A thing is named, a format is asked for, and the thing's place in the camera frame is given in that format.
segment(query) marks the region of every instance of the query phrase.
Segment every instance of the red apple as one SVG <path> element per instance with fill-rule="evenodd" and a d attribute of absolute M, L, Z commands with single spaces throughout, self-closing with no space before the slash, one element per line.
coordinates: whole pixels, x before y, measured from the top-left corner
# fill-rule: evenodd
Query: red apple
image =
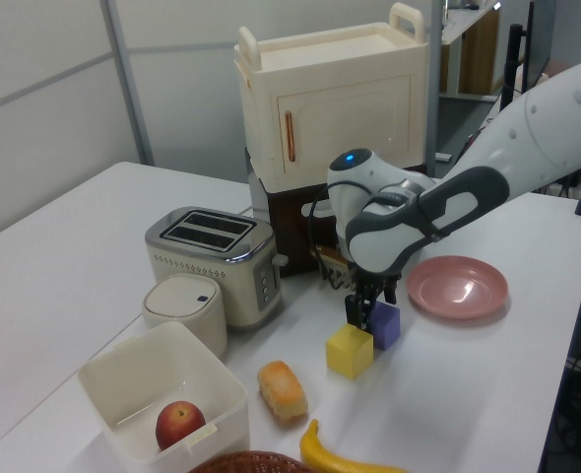
<path fill-rule="evenodd" d="M 155 437 L 161 450 L 205 426 L 201 410 L 191 402 L 176 401 L 165 406 L 157 417 Z"/>

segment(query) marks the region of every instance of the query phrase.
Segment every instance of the white lid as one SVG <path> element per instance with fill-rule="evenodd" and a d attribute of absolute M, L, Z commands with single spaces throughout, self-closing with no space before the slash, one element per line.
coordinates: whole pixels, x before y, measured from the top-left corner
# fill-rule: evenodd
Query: white lid
<path fill-rule="evenodd" d="M 212 280 L 190 274 L 175 274 L 160 281 L 146 296 L 144 308 L 165 317 L 198 313 L 216 294 Z"/>

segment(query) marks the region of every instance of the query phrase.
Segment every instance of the orange handle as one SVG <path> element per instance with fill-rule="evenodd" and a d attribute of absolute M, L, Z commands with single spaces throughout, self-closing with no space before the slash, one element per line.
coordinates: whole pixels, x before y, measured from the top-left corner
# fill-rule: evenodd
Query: orange handle
<path fill-rule="evenodd" d="M 292 133 L 292 115 L 287 110 L 284 113 L 284 118 L 287 121 L 287 140 L 289 144 L 289 161 L 294 163 L 294 135 Z"/>

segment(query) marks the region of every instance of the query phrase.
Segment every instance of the toy bread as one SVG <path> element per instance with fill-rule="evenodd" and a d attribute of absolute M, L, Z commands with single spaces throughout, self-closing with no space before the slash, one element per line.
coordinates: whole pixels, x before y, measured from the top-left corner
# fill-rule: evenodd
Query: toy bread
<path fill-rule="evenodd" d="M 276 417 L 285 421 L 308 411 L 303 387 L 294 372 L 281 361 L 271 362 L 258 371 L 262 396 Z"/>

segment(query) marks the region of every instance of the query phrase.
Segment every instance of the toy toaster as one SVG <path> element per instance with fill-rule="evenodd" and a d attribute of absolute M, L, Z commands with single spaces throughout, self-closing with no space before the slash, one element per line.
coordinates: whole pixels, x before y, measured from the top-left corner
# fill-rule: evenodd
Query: toy toaster
<path fill-rule="evenodd" d="M 214 279 L 223 293 L 227 326 L 255 328 L 282 300 L 272 227 L 261 220 L 184 207 L 146 232 L 156 280 L 190 273 Z"/>

